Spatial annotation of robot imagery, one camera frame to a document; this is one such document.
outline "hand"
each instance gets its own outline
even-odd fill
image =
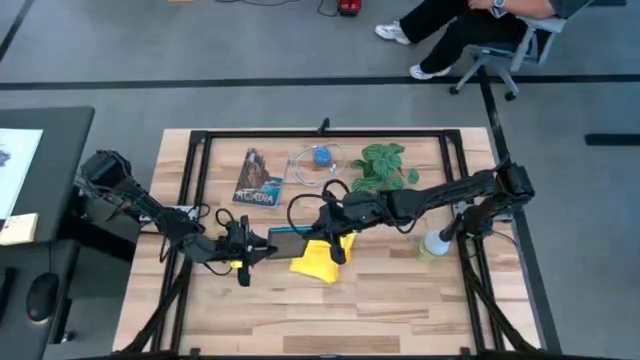
[[[469,0],[469,8],[473,10],[489,10],[493,7],[493,0]]]

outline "red object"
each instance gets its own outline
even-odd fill
[[[339,0],[338,12],[342,16],[356,16],[362,7],[362,0]]]

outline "white sneaker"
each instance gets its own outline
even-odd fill
[[[445,76],[449,73],[449,71],[451,71],[451,66],[434,74],[425,73],[424,71],[422,71],[422,69],[420,69],[420,65],[414,65],[411,67],[411,69],[409,69],[411,77],[416,80],[430,80],[434,77]]]
[[[376,34],[385,40],[395,40],[402,45],[409,45],[411,41],[402,31],[399,21],[394,21],[388,25],[376,26]]]

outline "yellow cloth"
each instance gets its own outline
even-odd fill
[[[355,233],[340,238],[347,264],[351,263],[351,247],[355,238]],[[316,277],[329,284],[335,283],[340,276],[340,266],[331,260],[329,248],[330,245],[326,241],[309,240],[304,255],[300,258],[292,259],[289,270]]]

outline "blue ball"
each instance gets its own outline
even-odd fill
[[[331,152],[329,149],[326,146],[318,146],[313,149],[313,162],[319,167],[331,165]]]

